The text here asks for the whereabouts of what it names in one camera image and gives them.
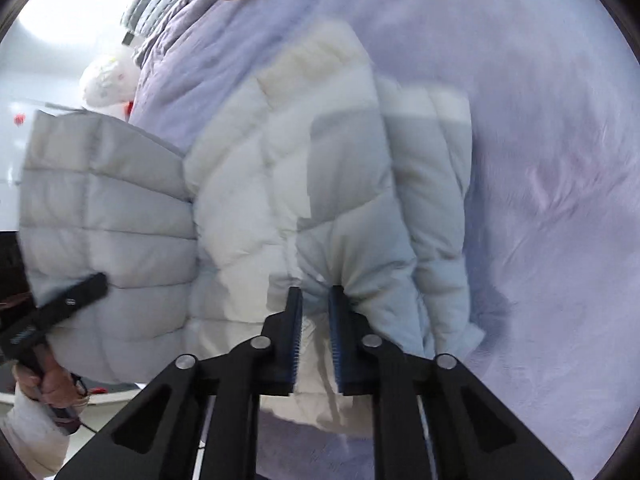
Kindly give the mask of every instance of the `silver screw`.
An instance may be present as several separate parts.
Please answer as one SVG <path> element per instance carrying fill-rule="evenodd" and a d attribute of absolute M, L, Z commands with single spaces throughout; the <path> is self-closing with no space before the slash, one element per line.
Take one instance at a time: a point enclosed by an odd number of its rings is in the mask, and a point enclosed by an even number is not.
<path fill-rule="evenodd" d="M 271 346 L 271 339 L 265 335 L 259 335 L 251 339 L 251 346 L 256 350 L 264 350 Z"/>
<path fill-rule="evenodd" d="M 453 370 L 458 364 L 458 360 L 453 357 L 453 355 L 442 354 L 436 358 L 436 363 L 440 368 L 444 368 L 445 370 Z"/>
<path fill-rule="evenodd" d="M 382 345 L 382 338 L 376 334 L 367 334 L 362 338 L 362 344 L 367 348 L 378 348 Z"/>
<path fill-rule="evenodd" d="M 175 360 L 176 367 L 180 368 L 180 370 L 188 370 L 189 368 L 193 368 L 196 364 L 196 358 L 192 355 L 181 355 Z"/>

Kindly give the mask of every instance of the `lavender fabric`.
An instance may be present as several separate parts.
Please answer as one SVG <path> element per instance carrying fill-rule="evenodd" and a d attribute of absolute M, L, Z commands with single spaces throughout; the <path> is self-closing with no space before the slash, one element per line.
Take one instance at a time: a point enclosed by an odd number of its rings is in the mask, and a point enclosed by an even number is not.
<path fill-rule="evenodd" d="M 381 73 L 468 93 L 466 257 L 488 334 L 468 365 L 592 479 L 640 404 L 640 66 L 602 5 L 243 0 L 198 13 L 160 32 L 170 47 L 143 65 L 131 117 L 182 150 L 321 17 L 347 20 Z M 273 480 L 373 478 L 368 443 L 268 416 L 262 428 L 258 468 Z"/>

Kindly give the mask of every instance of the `jacket sleeve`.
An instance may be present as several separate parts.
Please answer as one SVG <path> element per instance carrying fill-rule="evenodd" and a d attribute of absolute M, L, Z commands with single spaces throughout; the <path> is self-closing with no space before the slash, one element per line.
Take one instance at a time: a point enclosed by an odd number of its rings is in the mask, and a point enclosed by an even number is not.
<path fill-rule="evenodd" d="M 62 467 L 69 437 L 58 431 L 39 403 L 15 390 L 13 409 L 0 419 L 0 430 L 16 455 L 38 480 L 55 475 Z"/>

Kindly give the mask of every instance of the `person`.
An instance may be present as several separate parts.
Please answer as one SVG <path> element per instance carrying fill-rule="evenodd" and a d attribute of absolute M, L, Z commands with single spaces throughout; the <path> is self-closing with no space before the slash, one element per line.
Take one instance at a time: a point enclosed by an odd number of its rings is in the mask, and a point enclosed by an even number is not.
<path fill-rule="evenodd" d="M 55 408 L 74 406 L 79 412 L 88 403 L 88 396 L 76 387 L 71 374 L 49 349 L 42 354 L 41 366 L 45 373 L 42 380 L 28 368 L 14 366 L 14 407 L 0 418 L 0 431 L 38 480 L 62 468 L 70 441 L 50 420 L 43 403 Z"/>

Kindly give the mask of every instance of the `white puffer jacket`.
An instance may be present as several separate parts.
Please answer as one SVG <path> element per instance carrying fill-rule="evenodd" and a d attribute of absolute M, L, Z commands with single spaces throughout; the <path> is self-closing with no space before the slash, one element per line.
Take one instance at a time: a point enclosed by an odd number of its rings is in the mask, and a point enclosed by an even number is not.
<path fill-rule="evenodd" d="M 20 228 L 34 292 L 98 270 L 111 285 L 51 334 L 58 360 L 148 381 L 178 354 L 257 335 L 299 285 L 297 393 L 264 407 L 369 432 L 367 403 L 334 394 L 327 291 L 343 285 L 407 352 L 464 357 L 479 343 L 462 256 L 470 126 L 464 97 L 376 76 L 334 22 L 242 84 L 184 160 L 112 118 L 39 115 Z"/>

